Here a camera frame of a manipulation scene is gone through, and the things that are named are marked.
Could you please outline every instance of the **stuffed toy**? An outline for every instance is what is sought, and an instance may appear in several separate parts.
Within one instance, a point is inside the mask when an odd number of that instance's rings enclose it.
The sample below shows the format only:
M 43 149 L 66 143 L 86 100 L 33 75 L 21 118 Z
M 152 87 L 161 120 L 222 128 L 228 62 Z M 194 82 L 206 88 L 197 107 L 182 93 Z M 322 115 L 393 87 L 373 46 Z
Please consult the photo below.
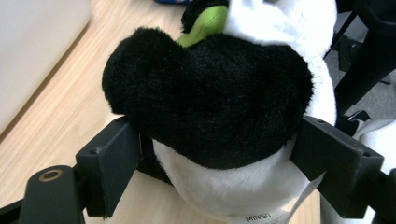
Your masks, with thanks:
M 188 4 L 192 0 L 155 0 L 158 3 L 165 3 L 165 4 Z
M 335 123 L 322 59 L 335 18 L 333 0 L 194 0 L 178 40 L 159 28 L 122 40 L 103 90 L 191 206 L 271 213 L 308 184 L 289 160 L 303 115 Z

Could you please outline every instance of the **black chair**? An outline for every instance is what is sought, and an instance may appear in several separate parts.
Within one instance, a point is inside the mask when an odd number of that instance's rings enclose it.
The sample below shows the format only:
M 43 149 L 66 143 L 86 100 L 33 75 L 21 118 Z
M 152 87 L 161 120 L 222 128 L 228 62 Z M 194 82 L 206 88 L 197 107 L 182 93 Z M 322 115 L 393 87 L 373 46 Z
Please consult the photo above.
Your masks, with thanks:
M 337 9 L 338 13 L 351 14 L 334 37 L 331 49 L 356 16 L 369 30 L 356 61 L 335 88 L 340 117 L 396 69 L 396 0 L 337 0 Z

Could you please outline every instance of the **white plush fabric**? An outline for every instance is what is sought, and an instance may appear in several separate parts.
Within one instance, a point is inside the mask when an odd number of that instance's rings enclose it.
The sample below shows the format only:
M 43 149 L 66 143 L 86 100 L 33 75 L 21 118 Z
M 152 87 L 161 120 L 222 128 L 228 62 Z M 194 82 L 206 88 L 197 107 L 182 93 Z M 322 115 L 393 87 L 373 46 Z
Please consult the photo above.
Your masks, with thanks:
M 314 75 L 314 95 L 305 114 L 334 124 L 332 81 L 322 56 L 331 44 L 335 17 L 334 0 L 231 0 L 224 33 L 261 45 L 290 45 Z M 288 203 L 308 183 L 289 160 L 294 139 L 269 158 L 230 170 L 207 169 L 158 142 L 154 150 L 193 207 L 218 217 L 257 215 Z

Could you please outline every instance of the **green plush piece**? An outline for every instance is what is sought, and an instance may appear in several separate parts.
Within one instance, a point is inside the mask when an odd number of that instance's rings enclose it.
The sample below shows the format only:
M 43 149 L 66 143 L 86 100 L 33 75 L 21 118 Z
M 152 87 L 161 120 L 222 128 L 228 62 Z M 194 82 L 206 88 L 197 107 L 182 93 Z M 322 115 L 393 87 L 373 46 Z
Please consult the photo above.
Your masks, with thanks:
M 188 34 L 177 39 L 177 43 L 186 48 L 198 43 L 210 35 L 221 34 L 227 19 L 227 7 L 216 6 L 205 9 Z

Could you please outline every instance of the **white fabric tag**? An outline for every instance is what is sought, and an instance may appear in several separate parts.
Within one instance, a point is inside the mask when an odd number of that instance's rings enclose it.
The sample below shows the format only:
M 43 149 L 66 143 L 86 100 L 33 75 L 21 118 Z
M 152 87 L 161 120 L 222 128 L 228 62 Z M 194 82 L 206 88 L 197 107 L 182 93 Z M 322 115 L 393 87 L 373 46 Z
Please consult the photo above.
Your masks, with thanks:
M 286 212 L 279 208 L 273 212 L 263 212 L 258 215 L 247 217 L 229 217 L 230 224 L 288 224 L 297 208 L 299 208 L 303 201 L 314 191 L 315 188 L 319 186 L 324 175 L 325 173 L 311 181 L 305 187 L 303 193 L 300 195 L 299 199 L 294 204 L 290 212 Z

